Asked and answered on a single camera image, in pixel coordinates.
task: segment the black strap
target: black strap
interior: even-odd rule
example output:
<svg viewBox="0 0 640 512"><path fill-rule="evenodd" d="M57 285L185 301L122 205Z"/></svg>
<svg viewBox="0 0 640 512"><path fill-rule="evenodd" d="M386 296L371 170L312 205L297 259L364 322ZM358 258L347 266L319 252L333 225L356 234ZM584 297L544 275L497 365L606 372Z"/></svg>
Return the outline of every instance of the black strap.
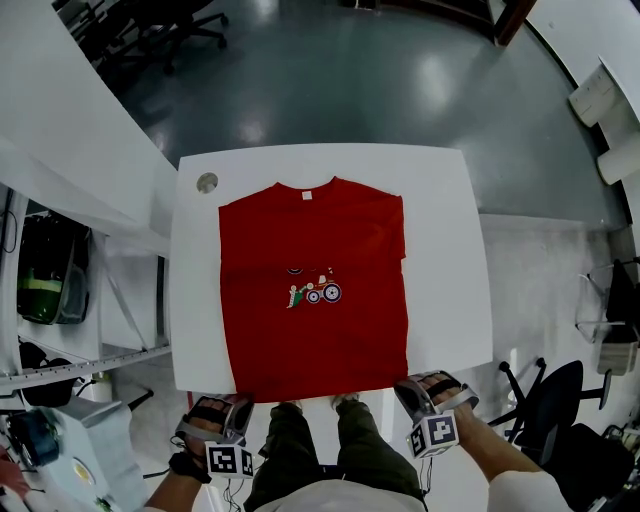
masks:
<svg viewBox="0 0 640 512"><path fill-rule="evenodd" d="M433 400L440 393L444 393L445 391L448 391L449 389L452 389L452 388L460 388L460 387L462 386L455 379L441 380L440 382L437 382L436 384L431 386L429 389L427 389L427 394L429 395L429 398Z"/></svg>
<svg viewBox="0 0 640 512"><path fill-rule="evenodd" d="M200 469L186 453L174 453L169 460L169 467L177 475L190 476L203 484L211 483L206 470Z"/></svg>
<svg viewBox="0 0 640 512"><path fill-rule="evenodd" d="M219 411L218 409L213 409L211 407L202 407L196 405L193 409L191 409L191 411L189 411L186 421L189 421L191 418L200 418L210 421L211 423L224 425L224 422L227 419L227 413Z"/></svg>

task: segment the cartoon bicycle graphic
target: cartoon bicycle graphic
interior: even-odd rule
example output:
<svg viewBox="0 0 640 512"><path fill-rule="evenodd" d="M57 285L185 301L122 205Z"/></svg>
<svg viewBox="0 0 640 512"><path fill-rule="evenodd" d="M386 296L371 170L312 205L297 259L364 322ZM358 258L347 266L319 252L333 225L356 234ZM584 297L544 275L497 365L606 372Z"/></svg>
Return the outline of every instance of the cartoon bicycle graphic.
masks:
<svg viewBox="0 0 640 512"><path fill-rule="evenodd" d="M302 269L288 269L288 272L293 275L299 275L302 273ZM333 274L331 268L329 268L329 274ZM329 303L338 302L340 297L342 297L342 289L333 279L327 279L327 277L322 274L318 278L318 283L315 285L313 283L307 283L302 288L296 288L295 285L291 285L289 294L289 305L287 308L293 308L297 306L305 296L307 302L311 304L317 304L321 299Z"/></svg>

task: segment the t-shirt sleeve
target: t-shirt sleeve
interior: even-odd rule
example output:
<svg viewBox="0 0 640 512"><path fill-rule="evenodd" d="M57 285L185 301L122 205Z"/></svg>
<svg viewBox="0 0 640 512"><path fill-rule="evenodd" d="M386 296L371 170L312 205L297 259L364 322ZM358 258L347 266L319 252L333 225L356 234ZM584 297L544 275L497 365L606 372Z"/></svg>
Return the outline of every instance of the t-shirt sleeve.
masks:
<svg viewBox="0 0 640 512"><path fill-rule="evenodd" d="M489 485L487 512L571 512L548 473L507 471Z"/></svg>

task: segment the black office chair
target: black office chair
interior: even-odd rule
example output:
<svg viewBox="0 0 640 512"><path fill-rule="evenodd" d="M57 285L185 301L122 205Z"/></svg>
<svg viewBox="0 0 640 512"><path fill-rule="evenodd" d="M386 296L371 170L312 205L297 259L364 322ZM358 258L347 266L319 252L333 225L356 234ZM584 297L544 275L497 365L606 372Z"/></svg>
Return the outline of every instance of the black office chair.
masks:
<svg viewBox="0 0 640 512"><path fill-rule="evenodd" d="M577 321L576 329L587 337L583 326L593 326L591 342L595 341L599 327L609 326L611 330L605 343L631 343L640 339L640 288L633 284L625 267L640 265L640 258L629 261L615 260L612 265L596 267L586 275L582 275L591 284L603 303L606 301L605 319L591 321ZM603 290L594 281L593 274L597 271L612 269L611 285L608 291Z"/></svg>
<svg viewBox="0 0 640 512"><path fill-rule="evenodd" d="M102 59L103 65L107 61L111 63L116 53L111 46L131 25L132 14L130 1L117 2L104 13L104 16L93 20L76 38L78 46L89 62Z"/></svg>
<svg viewBox="0 0 640 512"><path fill-rule="evenodd" d="M602 496L615 497L633 471L633 454L578 423L555 440L542 468L553 476L571 509L584 512Z"/></svg>
<svg viewBox="0 0 640 512"><path fill-rule="evenodd" d="M221 32L202 28L203 25L219 19L223 27L229 25L229 18L223 12L194 19L193 15L209 5L213 0L137 0L133 19L139 30L149 32L157 27L159 37L151 42L151 50L171 43L169 52L164 56L164 72L167 75L175 71L173 59L182 43L191 36L212 37L218 40L218 48L227 47L227 40Z"/></svg>
<svg viewBox="0 0 640 512"><path fill-rule="evenodd" d="M519 446L542 447L544 444L542 437L546 437L555 426L568 428L573 425L580 400L598 398L600 399L599 408L602 409L609 396L610 371L606 372L602 387L582 391L583 369L580 361L573 361L558 368L544 380L542 378L547 368L545 360L538 359L536 366L539 368L538 375L526 397L509 364L503 361L499 366L500 371L509 379L517 404L514 410L496 418L489 425L495 427L515 419L508 439L510 443L516 441ZM523 430L523 425L523 437L520 442L519 439L516 440L516 436Z"/></svg>
<svg viewBox="0 0 640 512"><path fill-rule="evenodd" d="M546 364L543 359L537 364L540 371L526 397L509 365L500 365L518 404L515 411L489 425L515 419L509 441L556 479L573 510L583 512L595 499L617 493L633 470L633 455L622 445L600 437L585 425L573 425L581 400L598 398L600 409L605 406L611 372L606 373L601 388L582 391L580 361L558 368L544 380Z"/></svg>

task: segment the hand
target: hand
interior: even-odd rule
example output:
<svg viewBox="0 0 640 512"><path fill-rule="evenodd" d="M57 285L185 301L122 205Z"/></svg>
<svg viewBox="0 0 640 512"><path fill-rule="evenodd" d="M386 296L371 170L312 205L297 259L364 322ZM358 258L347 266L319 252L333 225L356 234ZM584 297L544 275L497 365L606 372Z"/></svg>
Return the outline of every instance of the hand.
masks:
<svg viewBox="0 0 640 512"><path fill-rule="evenodd" d="M222 411L224 413L228 412L229 408L231 407L225 402L222 402L221 400L216 400L215 398L208 398L208 399L202 400L202 402L200 402L198 405L201 407L211 407L212 409L217 409L218 411ZM216 432L216 433L222 432L222 427L223 427L223 425L220 425L219 423L212 423L211 421L204 420L202 418L191 418L189 420L189 424L193 425L194 427L198 427L203 430L208 430L209 432ZM206 450L205 450L204 441L202 439L198 439L196 437L187 435L185 437L184 442L191 453L195 454L197 457L200 457L206 460ZM195 462L195 464L200 469L205 469L206 463L202 462L202 460L198 460L197 458L193 457L193 462Z"/></svg>
<svg viewBox="0 0 640 512"><path fill-rule="evenodd" d="M442 375L441 373L436 373L435 375L430 375L429 377L425 377L420 381L420 385L424 388L424 390L428 390L434 384L447 380L449 377L446 375ZM435 405L441 404L442 402L449 400L451 397L457 395L462 391L460 388L451 388L447 391L440 393L432 398L433 403ZM458 436L460 437L460 444L466 443L474 433L479 430L482 422L475 417L473 414L473 409L469 402L465 402L460 404L458 407L453 409L453 413L456 418L456 426L458 427Z"/></svg>

